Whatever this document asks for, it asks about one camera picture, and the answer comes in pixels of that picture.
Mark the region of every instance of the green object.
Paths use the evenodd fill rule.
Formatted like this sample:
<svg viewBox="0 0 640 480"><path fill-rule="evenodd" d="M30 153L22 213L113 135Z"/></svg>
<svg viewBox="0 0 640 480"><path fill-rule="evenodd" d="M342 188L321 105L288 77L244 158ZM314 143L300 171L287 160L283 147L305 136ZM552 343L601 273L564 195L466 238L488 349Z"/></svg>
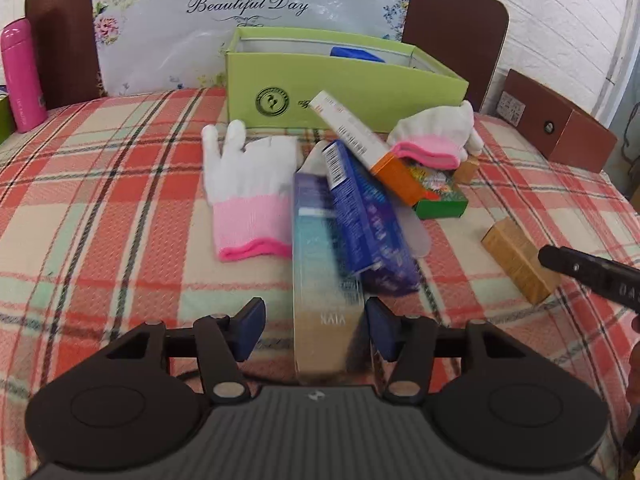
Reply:
<svg viewBox="0 0 640 480"><path fill-rule="evenodd" d="M14 115L9 106L9 96L0 95L0 144L16 130Z"/></svg>
<svg viewBox="0 0 640 480"><path fill-rule="evenodd" d="M331 57L364 48L384 63ZM325 90L376 132L425 108L458 106L468 83L413 45L359 34L238 27L226 51L228 117L248 127L326 128L308 108Z"/></svg>
<svg viewBox="0 0 640 480"><path fill-rule="evenodd" d="M453 182L452 176L419 164L410 165L409 171L430 196L420 200L414 207L420 220L462 216L469 200L460 191L458 184Z"/></svg>

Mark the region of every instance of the floral print bag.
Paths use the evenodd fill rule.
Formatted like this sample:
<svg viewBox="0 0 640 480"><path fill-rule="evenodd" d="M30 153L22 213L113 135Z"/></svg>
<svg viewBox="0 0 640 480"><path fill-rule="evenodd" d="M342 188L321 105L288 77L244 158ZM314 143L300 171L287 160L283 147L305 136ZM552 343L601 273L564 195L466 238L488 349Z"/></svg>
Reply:
<svg viewBox="0 0 640 480"><path fill-rule="evenodd" d="M128 95L225 83L235 27L402 38L409 0L93 0L104 89Z"/></svg>

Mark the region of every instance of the brown headboard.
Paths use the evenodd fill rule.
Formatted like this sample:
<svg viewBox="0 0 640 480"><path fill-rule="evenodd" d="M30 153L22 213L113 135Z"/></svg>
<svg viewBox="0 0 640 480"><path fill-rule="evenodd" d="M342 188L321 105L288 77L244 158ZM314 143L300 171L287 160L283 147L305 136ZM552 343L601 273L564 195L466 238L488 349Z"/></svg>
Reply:
<svg viewBox="0 0 640 480"><path fill-rule="evenodd" d="M402 41L469 81L466 98L478 111L508 25L509 14L498 0L409 0Z"/></svg>
<svg viewBox="0 0 640 480"><path fill-rule="evenodd" d="M100 96L91 0L26 0L47 108ZM497 0L410 0L402 40L469 81L479 110L500 56L509 17Z"/></svg>

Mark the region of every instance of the round logo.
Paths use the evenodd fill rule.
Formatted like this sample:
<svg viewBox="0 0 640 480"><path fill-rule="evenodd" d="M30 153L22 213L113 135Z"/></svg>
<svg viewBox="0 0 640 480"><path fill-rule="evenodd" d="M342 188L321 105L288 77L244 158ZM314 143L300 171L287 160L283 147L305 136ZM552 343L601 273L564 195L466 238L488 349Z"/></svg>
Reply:
<svg viewBox="0 0 640 480"><path fill-rule="evenodd" d="M275 117L289 108L289 96L282 88L265 88L256 96L255 107L262 115Z"/></svg>

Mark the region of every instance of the ribbed gray surface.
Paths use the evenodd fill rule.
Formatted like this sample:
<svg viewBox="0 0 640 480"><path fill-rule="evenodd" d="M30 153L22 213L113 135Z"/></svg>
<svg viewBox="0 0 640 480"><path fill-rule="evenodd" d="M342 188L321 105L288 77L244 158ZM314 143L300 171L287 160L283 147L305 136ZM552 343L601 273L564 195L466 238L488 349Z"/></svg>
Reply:
<svg viewBox="0 0 640 480"><path fill-rule="evenodd" d="M444 445L415 409L368 386L265 387L218 408L185 447L153 465L108 474L47 465L33 480L599 480L589 467L544 476L478 465Z"/></svg>

